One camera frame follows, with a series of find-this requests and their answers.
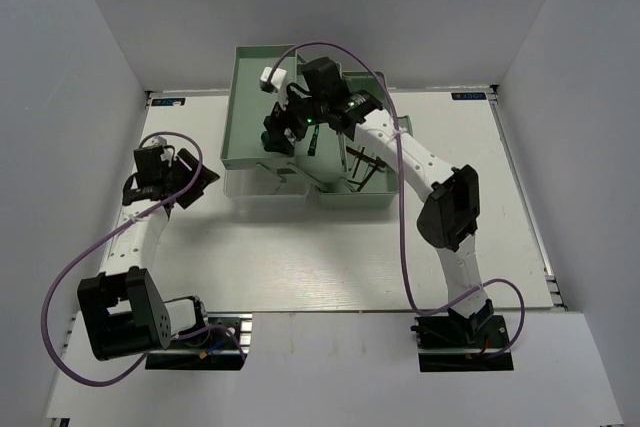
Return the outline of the slim black green screwdriver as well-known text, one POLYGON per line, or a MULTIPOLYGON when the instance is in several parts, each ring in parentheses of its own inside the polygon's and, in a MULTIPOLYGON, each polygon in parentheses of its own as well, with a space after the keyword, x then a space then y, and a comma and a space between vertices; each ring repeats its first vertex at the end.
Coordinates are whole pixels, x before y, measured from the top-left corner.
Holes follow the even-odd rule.
POLYGON ((316 155, 316 149, 317 149, 317 144, 318 144, 318 137, 319 137, 319 131, 320 131, 320 126, 316 125, 311 137, 311 141, 309 143, 309 147, 307 150, 307 155, 309 157, 314 157, 316 155))

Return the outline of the green plastic toolbox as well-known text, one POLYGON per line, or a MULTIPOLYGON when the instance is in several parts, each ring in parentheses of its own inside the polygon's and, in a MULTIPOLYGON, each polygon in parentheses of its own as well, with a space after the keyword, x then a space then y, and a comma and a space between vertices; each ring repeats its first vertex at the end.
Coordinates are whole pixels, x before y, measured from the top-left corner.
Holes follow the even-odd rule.
POLYGON ((225 194, 236 193, 245 203, 265 202, 277 196, 306 196, 315 191, 324 209, 384 210, 398 194, 397 174, 386 168, 373 176, 362 192, 347 185, 353 157, 346 152, 343 172, 337 133, 320 126, 316 155, 307 150, 314 127, 292 156, 269 153, 260 135, 263 121, 275 104, 274 97, 259 89, 257 78, 287 49, 285 45, 239 46, 228 100, 220 159, 227 174, 225 194))

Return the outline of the large brown hex key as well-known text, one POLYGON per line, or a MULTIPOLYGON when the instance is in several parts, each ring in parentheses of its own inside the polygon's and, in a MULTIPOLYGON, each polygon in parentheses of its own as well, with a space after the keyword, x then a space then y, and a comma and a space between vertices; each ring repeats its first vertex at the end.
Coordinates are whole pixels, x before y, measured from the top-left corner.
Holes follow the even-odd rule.
MULTIPOLYGON (((378 157, 382 160, 382 158, 377 155, 367 155, 367 156, 370 156, 373 158, 378 157)), ((356 192, 362 192, 375 174, 384 173, 386 171, 387 167, 384 169, 381 169, 374 165, 371 165, 362 161, 356 175, 353 176, 353 169, 357 159, 354 156, 352 157, 353 157, 353 164, 349 169, 349 177, 347 178, 347 185, 349 187, 353 187, 356 192)))

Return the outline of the medium brown hex key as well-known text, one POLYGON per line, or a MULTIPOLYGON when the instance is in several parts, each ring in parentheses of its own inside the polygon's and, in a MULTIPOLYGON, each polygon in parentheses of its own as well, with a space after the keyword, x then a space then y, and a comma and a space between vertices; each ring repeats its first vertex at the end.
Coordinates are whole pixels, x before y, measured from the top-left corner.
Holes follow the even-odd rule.
MULTIPOLYGON (((352 156, 354 156, 357 159, 357 155, 359 153, 359 150, 356 150, 356 149, 354 149, 352 147, 347 146, 346 147, 346 152, 348 154, 351 154, 352 156)), ((370 157, 370 156, 367 156, 367 155, 364 154, 364 159, 362 161, 364 161, 364 162, 366 162, 368 164, 374 165, 374 166, 376 166, 378 168, 381 168, 381 169, 384 169, 384 168, 387 167, 387 164, 383 160, 378 158, 378 157, 373 158, 373 157, 370 157)))

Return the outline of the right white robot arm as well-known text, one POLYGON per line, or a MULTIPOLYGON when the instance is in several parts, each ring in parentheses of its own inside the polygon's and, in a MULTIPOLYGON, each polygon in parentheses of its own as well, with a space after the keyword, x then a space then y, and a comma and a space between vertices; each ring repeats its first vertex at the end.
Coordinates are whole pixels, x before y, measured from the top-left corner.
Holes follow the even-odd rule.
POLYGON ((494 313, 475 254, 478 173, 469 165, 456 167, 423 147, 399 126, 390 102, 351 89, 331 59, 304 64, 302 75, 303 86, 280 67, 267 67, 260 75, 261 90, 279 96, 263 122, 265 151, 291 156, 309 127, 326 124, 380 157, 397 173, 400 187, 411 187, 422 202, 417 229, 438 254, 448 289, 444 310, 453 337, 466 346, 477 344, 486 336, 494 313))

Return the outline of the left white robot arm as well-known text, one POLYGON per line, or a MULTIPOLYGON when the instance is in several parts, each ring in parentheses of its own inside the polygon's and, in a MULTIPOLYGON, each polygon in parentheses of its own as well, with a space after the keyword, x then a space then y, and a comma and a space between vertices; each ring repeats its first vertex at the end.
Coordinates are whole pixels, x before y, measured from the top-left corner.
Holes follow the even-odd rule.
POLYGON ((134 162, 123 187, 121 230, 100 273, 77 288, 89 342, 100 361, 165 350, 179 336, 199 346, 211 334, 199 297, 163 299, 151 267, 173 208, 189 208, 219 175, 160 135, 134 150, 134 162))

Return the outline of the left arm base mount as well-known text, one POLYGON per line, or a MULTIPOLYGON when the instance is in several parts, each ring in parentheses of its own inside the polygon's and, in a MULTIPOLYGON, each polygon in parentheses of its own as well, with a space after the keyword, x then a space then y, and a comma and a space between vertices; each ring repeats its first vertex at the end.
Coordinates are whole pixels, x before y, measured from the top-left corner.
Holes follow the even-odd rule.
POLYGON ((224 326, 229 333, 213 329, 186 340, 174 340, 164 351, 146 359, 147 371, 222 372, 240 371, 249 354, 252 314, 213 314, 208 322, 224 326))

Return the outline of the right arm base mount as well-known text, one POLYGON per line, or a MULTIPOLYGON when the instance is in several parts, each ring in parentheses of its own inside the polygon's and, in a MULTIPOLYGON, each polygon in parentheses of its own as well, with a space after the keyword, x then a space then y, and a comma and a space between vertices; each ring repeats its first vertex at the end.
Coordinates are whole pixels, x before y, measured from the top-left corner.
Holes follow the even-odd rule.
POLYGON ((514 370, 506 322, 494 315, 467 338, 447 316, 417 317, 411 326, 422 373, 506 372, 514 370))

